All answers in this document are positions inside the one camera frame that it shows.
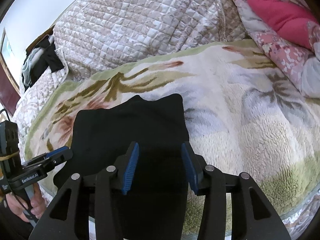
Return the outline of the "person left hand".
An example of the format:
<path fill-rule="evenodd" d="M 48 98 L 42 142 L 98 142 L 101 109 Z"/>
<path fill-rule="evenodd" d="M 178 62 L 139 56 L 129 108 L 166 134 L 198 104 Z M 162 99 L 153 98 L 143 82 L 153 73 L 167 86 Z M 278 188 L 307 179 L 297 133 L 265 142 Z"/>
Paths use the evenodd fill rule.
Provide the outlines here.
<path fill-rule="evenodd" d="M 42 192 L 40 190 L 40 186 L 38 183 L 33 185 L 34 188 L 34 196 L 31 198 L 31 213 L 36 218 L 41 218 L 44 212 L 47 209 L 45 200 L 42 196 Z M 12 193 L 5 195 L 8 207 L 16 216 L 18 216 L 24 222 L 29 223 L 29 220 L 24 214 L 24 210 L 29 207 L 29 205 L 23 200 L 21 197 L 14 197 Z"/>

